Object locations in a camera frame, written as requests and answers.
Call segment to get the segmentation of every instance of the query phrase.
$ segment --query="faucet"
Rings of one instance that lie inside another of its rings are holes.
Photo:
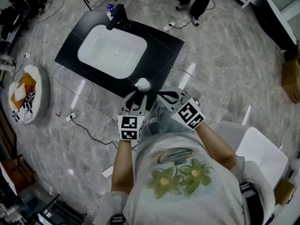
[[[108,30],[112,30],[118,22],[120,22],[123,27],[127,27],[127,25],[129,24],[129,20],[127,18],[123,4],[117,4],[111,16],[113,17],[113,19],[106,26]]]

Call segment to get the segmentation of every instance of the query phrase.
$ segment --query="sink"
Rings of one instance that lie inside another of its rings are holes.
[[[112,77],[129,77],[147,48],[145,39],[104,25],[94,27],[78,50],[78,59]]]

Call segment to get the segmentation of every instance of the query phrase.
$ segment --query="cardboard box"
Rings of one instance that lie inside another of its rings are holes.
[[[294,103],[300,103],[300,66],[297,60],[283,64],[281,85]]]
[[[292,60],[297,60],[300,64],[300,43],[297,41],[297,46],[293,49],[285,51],[285,61],[289,62]]]
[[[281,179],[277,184],[275,194],[275,204],[286,205],[292,199],[297,187],[286,179]]]

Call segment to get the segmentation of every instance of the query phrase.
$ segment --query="power strip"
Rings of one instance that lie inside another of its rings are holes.
[[[167,32],[170,29],[170,25],[169,24],[171,24],[172,26],[175,25],[175,23],[173,21],[170,22],[170,23],[168,23],[166,26],[163,27],[163,31],[164,32]]]
[[[70,115],[68,115],[68,116],[66,117],[66,121],[69,122],[69,121],[71,121],[71,118],[73,119],[74,117],[76,117],[75,112],[72,113],[72,114],[70,114]]]

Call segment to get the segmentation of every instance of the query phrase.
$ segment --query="white t-shirt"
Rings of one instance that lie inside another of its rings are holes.
[[[116,214],[130,225],[244,224],[238,180],[198,136],[155,135],[139,146],[131,193],[104,194],[95,224],[110,224]]]

